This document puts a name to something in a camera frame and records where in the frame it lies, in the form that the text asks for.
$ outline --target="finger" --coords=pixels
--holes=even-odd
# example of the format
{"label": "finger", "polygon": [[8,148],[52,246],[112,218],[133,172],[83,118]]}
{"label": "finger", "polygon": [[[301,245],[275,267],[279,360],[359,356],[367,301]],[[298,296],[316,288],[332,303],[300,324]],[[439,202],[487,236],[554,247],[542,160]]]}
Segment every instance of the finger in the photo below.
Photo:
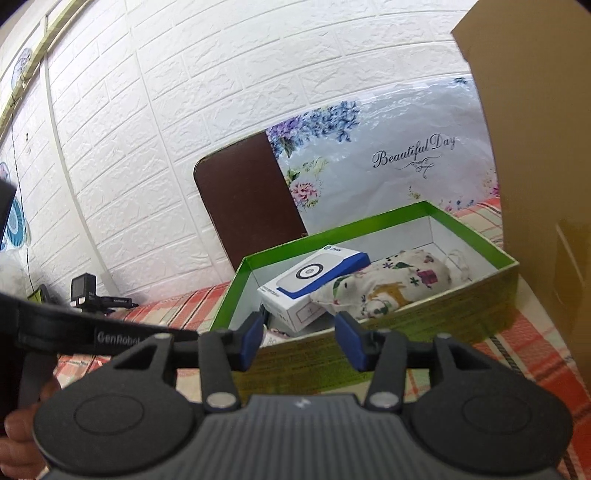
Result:
{"label": "finger", "polygon": [[51,380],[49,380],[49,382],[43,385],[39,398],[41,399],[41,401],[45,401],[60,390],[61,386],[60,383],[57,381],[57,378],[52,378]]}
{"label": "finger", "polygon": [[0,465],[2,473],[10,478],[26,478],[33,480],[45,468],[45,463],[35,463],[34,465],[11,466]]}
{"label": "finger", "polygon": [[0,464],[9,466],[25,466],[43,463],[43,457],[35,442],[13,442],[0,439]]}
{"label": "finger", "polygon": [[29,408],[22,408],[9,413],[4,419],[6,435],[15,442],[28,442],[33,438],[33,417],[41,406],[35,403]]}

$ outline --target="cardboard sheet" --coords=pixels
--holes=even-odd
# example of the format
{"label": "cardboard sheet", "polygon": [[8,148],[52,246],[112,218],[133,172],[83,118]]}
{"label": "cardboard sheet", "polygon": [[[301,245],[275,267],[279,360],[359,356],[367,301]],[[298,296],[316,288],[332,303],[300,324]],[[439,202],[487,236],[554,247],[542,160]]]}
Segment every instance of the cardboard sheet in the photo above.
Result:
{"label": "cardboard sheet", "polygon": [[505,249],[591,384],[591,13],[479,0],[453,35],[488,124]]}

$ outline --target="green box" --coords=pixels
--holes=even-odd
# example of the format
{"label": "green box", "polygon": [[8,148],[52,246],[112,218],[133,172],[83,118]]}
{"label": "green box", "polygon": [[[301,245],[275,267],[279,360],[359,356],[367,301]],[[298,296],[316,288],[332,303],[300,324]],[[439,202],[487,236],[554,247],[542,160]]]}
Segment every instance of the green box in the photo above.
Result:
{"label": "green box", "polygon": [[[246,257],[228,288],[212,329],[236,328],[258,310],[257,288],[325,245],[367,252],[372,261],[403,249],[462,252],[468,282],[364,322],[368,329],[396,329],[414,341],[440,332],[477,343],[509,328],[515,318],[519,264],[493,243],[429,202],[415,203],[298,239]],[[348,364],[332,330],[261,348],[248,372],[235,374],[242,398],[252,393],[314,394],[371,377]]]}

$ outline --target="blue and white box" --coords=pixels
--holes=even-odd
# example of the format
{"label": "blue and white box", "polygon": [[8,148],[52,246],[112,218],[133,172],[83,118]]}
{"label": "blue and white box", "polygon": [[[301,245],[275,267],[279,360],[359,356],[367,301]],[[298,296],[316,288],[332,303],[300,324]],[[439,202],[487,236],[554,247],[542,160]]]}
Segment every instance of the blue and white box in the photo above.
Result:
{"label": "blue and white box", "polygon": [[310,301],[310,293],[370,263],[366,253],[327,245],[260,287],[261,303],[293,332],[299,332],[325,312]]}

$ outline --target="fabric pouch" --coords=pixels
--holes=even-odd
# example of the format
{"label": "fabric pouch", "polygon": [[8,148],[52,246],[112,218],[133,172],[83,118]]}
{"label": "fabric pouch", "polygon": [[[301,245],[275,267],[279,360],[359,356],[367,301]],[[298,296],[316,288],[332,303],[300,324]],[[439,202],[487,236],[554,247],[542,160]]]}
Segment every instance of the fabric pouch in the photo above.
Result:
{"label": "fabric pouch", "polygon": [[323,285],[310,298],[335,315],[346,311],[355,319],[382,317],[415,301],[448,290],[449,268],[425,250],[386,257],[351,275]]}

